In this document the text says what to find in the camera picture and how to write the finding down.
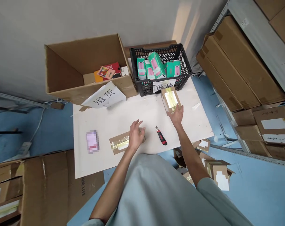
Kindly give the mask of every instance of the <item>black plastic crate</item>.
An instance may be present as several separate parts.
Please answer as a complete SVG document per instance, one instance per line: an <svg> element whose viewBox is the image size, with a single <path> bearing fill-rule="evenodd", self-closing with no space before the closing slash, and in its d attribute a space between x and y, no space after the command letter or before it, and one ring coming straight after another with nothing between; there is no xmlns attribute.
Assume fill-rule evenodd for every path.
<svg viewBox="0 0 285 226"><path fill-rule="evenodd" d="M137 58L144 58L147 60L149 53L154 51L159 54L163 64L165 64L168 61L179 60L181 65L181 74L178 77L174 78L140 80L138 78L138 72L137 72ZM175 89L181 90L185 85L186 81L188 80L188 78L193 73L182 44L170 45L167 48L146 49L146 50L143 48L131 48L130 56L133 67L133 81L135 83L137 90L139 91L140 96L161 93L161 90L159 90L156 93L153 93L153 81L160 82L163 80L170 80L176 78L177 80L174 85Z"/></svg>

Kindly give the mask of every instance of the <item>blue floor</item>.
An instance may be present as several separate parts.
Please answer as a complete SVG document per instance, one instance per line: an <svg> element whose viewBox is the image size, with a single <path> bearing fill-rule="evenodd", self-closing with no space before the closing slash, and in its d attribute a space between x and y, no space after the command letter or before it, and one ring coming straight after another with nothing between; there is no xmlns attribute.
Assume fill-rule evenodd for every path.
<svg viewBox="0 0 285 226"><path fill-rule="evenodd" d="M213 144L223 145L225 135L235 138L232 127L214 95L213 88L206 76L193 77L193 82L211 123L215 138L209 138ZM15 156L23 142L29 141L39 123L42 109L33 109L29 114L11 112L0 113L0 130L10 131L18 128L22 134L0 135L0 162ZM31 155L39 155L57 150L73 149L72 105L66 104L64 110L47 109L44 112L41 126L33 139ZM239 144L230 146L239 148ZM160 154L175 165L172 150ZM254 225L285 225L285 167L272 163L232 154L210 148L209 155L223 159L235 172L230 179L230 191L225 193L239 210ZM105 182L108 182L115 168L104 171ZM86 203L86 205L68 223L78 226L84 223L105 185Z"/></svg>

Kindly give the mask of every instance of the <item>person's left hand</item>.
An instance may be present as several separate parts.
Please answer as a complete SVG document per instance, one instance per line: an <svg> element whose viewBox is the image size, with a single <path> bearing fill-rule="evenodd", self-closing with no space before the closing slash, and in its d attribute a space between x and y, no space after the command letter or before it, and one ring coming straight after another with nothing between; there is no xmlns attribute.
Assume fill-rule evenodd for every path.
<svg viewBox="0 0 285 226"><path fill-rule="evenodd" d="M139 133L139 126L141 123L142 121L137 120L134 121L130 126L130 141L129 141L128 150L131 150L134 153L141 145L143 138L145 136L145 127L143 127L141 133Z"/></svg>

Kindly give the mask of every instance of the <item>green product box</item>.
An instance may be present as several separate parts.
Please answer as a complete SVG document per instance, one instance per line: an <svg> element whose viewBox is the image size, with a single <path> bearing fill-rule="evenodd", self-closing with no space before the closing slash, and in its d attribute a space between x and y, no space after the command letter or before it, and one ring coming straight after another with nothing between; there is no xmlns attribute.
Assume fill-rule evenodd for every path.
<svg viewBox="0 0 285 226"><path fill-rule="evenodd" d="M143 58L137 58L137 72L140 80L146 79L145 60Z"/></svg>
<svg viewBox="0 0 285 226"><path fill-rule="evenodd" d="M149 60L145 60L145 69L146 69L146 76L148 79L151 79L151 80L156 79L154 72L153 72L153 68L152 68Z"/></svg>
<svg viewBox="0 0 285 226"><path fill-rule="evenodd" d="M164 65L162 64L160 60L160 56L156 52L151 52L149 54L149 61L151 64L151 67L153 69L155 78L166 78L166 74L164 71Z"/></svg>
<svg viewBox="0 0 285 226"><path fill-rule="evenodd" d="M178 77L181 74L180 61L174 61L174 77Z"/></svg>
<svg viewBox="0 0 285 226"><path fill-rule="evenodd" d="M168 78L174 77L174 63L173 62L166 62L164 64L165 67L165 74Z"/></svg>

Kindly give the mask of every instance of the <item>red utility knife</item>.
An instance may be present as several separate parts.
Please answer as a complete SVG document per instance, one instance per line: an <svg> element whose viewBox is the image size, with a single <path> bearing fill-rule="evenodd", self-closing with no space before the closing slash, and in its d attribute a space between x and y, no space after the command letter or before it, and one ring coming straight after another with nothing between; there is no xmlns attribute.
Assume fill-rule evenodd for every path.
<svg viewBox="0 0 285 226"><path fill-rule="evenodd" d="M167 141L164 139L162 133L160 132L160 130L158 129L158 127L156 126L156 130L157 130L157 133L158 133L158 136L160 138L160 141L163 145L167 145Z"/></svg>

